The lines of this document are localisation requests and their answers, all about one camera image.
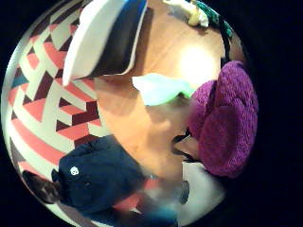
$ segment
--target navy jacket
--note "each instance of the navy jacket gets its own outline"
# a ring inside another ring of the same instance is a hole
[[[145,182],[138,163],[113,135],[82,144],[61,158],[52,180],[62,184],[62,203],[85,217],[116,225],[113,205],[126,199]]]

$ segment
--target geometric patterned rug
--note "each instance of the geometric patterned rug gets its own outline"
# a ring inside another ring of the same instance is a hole
[[[62,87],[66,51],[89,2],[61,1],[38,19],[15,50],[18,58],[5,77],[9,87],[1,97],[1,120],[18,174],[28,169],[50,179],[51,169],[58,168],[65,153],[109,134],[98,113],[94,81],[79,79]],[[106,226],[60,203],[46,207],[74,226]]]

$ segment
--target white button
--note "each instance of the white button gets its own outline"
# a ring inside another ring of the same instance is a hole
[[[73,176],[75,176],[75,175],[78,175],[78,174],[79,174],[79,170],[78,170],[77,167],[73,166],[73,167],[71,167],[71,169],[70,169],[70,173],[71,173]]]

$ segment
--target purple beanie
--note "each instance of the purple beanie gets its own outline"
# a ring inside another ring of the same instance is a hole
[[[189,130],[199,142],[205,168],[217,176],[236,178],[255,141],[258,100],[240,61],[231,61],[217,81],[203,84],[192,96]]]

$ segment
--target wooden surface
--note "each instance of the wooden surface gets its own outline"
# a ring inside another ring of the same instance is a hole
[[[186,128],[183,99],[145,107],[131,77],[158,73],[182,78],[197,88],[220,71],[221,35],[191,27],[161,0],[150,0],[136,49],[134,69],[126,76],[95,79],[100,115],[119,143],[146,169],[173,181],[182,178],[182,157],[171,154],[171,139]]]

